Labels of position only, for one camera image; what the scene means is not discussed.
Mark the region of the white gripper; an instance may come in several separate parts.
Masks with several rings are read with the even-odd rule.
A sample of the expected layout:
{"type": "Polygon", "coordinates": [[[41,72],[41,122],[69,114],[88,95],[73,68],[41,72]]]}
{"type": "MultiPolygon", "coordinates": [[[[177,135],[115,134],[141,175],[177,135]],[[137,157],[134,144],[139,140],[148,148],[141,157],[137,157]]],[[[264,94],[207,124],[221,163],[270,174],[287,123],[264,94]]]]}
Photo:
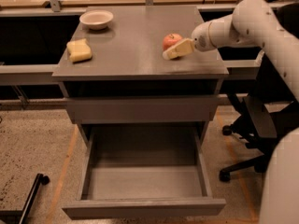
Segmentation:
{"type": "Polygon", "coordinates": [[[209,22],[198,25],[192,31],[192,39],[183,38],[175,45],[171,46],[163,52],[165,60],[173,60],[183,57],[194,52],[195,48],[200,51],[209,51],[213,49],[213,45],[209,37],[209,22]]]}

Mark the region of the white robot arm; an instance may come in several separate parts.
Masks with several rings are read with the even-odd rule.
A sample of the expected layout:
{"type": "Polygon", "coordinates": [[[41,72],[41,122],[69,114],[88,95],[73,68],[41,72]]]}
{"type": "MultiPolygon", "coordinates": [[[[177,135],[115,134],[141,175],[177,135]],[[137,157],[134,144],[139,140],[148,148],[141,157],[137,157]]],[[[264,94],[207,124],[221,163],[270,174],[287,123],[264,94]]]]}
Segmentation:
{"type": "MultiPolygon", "coordinates": [[[[264,0],[243,0],[229,16],[198,25],[163,52],[166,60],[195,50],[252,45],[263,49],[299,101],[299,40],[282,27],[264,0]]],[[[299,128],[286,134],[266,171],[259,224],[299,224],[299,128]]]]}

